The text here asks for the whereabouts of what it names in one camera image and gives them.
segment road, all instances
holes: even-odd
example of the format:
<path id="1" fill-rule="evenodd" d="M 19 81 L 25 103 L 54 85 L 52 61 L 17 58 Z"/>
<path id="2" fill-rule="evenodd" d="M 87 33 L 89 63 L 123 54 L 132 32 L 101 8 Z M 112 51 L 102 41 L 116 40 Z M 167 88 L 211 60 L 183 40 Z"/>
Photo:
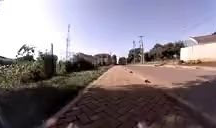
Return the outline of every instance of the road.
<path id="1" fill-rule="evenodd" d="M 203 128 L 177 101 L 122 66 L 110 69 L 47 128 Z"/>
<path id="2" fill-rule="evenodd" d="M 148 66 L 127 67 L 152 84 L 168 87 L 168 91 L 216 118 L 216 71 Z"/>

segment roof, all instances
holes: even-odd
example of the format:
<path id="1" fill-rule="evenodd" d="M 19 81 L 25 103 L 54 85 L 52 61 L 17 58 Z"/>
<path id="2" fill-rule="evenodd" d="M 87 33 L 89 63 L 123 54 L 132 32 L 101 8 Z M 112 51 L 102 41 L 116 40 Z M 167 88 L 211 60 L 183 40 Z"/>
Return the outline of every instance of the roof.
<path id="1" fill-rule="evenodd" d="M 191 40 L 193 40 L 197 44 L 216 43 L 216 35 L 191 37 Z"/>

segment asphalt road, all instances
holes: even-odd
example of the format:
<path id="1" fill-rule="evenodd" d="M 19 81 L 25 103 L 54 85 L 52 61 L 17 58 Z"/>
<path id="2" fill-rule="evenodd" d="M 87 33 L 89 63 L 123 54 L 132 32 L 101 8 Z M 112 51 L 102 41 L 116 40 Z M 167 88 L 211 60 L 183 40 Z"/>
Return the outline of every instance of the asphalt road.
<path id="1" fill-rule="evenodd" d="M 216 71 L 204 69 L 127 66 L 151 84 L 169 91 L 216 118 Z"/>
<path id="2" fill-rule="evenodd" d="M 127 66 L 129 69 L 148 78 L 154 84 L 180 85 L 192 81 L 216 80 L 216 71 L 151 66 Z"/>

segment curb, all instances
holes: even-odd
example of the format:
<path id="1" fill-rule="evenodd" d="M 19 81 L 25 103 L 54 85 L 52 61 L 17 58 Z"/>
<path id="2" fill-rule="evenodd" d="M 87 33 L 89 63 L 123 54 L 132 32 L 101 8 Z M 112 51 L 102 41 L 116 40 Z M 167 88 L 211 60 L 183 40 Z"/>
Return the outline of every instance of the curb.
<path id="1" fill-rule="evenodd" d="M 69 108 L 71 108 L 72 106 L 74 106 L 76 104 L 76 102 L 82 98 L 83 94 L 86 93 L 88 91 L 89 88 L 92 88 L 93 86 L 96 86 L 97 83 L 103 79 L 108 71 L 110 70 L 108 69 L 107 71 L 105 71 L 101 76 L 99 76 L 96 80 L 94 80 L 93 82 L 91 82 L 88 86 L 86 86 L 84 89 L 80 90 L 78 95 L 67 105 L 65 105 L 63 108 L 60 109 L 60 111 L 58 111 L 57 113 L 55 113 L 53 116 L 51 116 L 49 119 L 47 119 L 45 121 L 45 123 L 43 123 L 39 128 L 48 128 L 50 126 L 52 126 L 53 124 L 55 124 L 58 120 L 58 118 L 64 113 L 66 112 Z"/>
<path id="2" fill-rule="evenodd" d="M 136 66 L 147 66 L 147 67 L 155 67 L 155 65 L 136 65 Z M 216 71 L 216 68 L 213 67 L 205 67 L 205 66 L 183 66 L 183 65 L 163 65 L 163 66 L 157 66 L 157 67 L 168 67 L 168 68 L 187 68 L 187 69 L 203 69 L 203 70 L 214 70 Z"/>
<path id="3" fill-rule="evenodd" d="M 138 78 L 145 80 L 146 78 L 142 75 L 140 75 L 140 73 L 135 72 L 135 76 L 137 76 Z M 216 128 L 216 119 L 213 118 L 212 116 L 210 116 L 209 114 L 207 114 L 206 112 L 203 112 L 201 110 L 199 110 L 197 107 L 195 107 L 193 104 L 191 104 L 190 102 L 183 100 L 182 98 L 173 95 L 169 92 L 166 92 L 164 90 L 164 88 L 157 88 L 154 87 L 152 85 L 148 85 L 150 87 L 156 88 L 158 89 L 160 92 L 164 93 L 165 96 L 167 96 L 169 99 L 173 100 L 173 101 L 177 101 L 179 102 L 181 105 L 183 105 L 183 107 L 186 109 L 186 111 L 188 111 L 190 114 L 192 114 L 201 124 L 203 124 L 205 126 L 205 128 Z"/>

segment utility pole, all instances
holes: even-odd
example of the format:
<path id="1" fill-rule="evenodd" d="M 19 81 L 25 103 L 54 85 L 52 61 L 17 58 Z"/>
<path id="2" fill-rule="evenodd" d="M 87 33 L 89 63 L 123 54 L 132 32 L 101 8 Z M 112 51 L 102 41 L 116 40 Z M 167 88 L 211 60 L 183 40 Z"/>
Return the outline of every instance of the utility pole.
<path id="1" fill-rule="evenodd" d="M 68 35 L 67 35 L 67 40 L 66 40 L 66 60 L 68 60 L 69 57 L 69 48 L 70 48 L 70 24 L 68 24 Z"/>
<path id="2" fill-rule="evenodd" d="M 133 49 L 134 49 L 134 64 L 135 64 L 135 47 L 136 47 L 136 44 L 135 44 L 135 41 L 133 40 Z"/>
<path id="3" fill-rule="evenodd" d="M 141 47 L 141 63 L 144 64 L 144 45 L 143 45 L 143 37 L 144 36 L 139 36 L 140 37 L 140 41 L 139 41 L 139 44 L 140 44 L 140 47 Z"/>

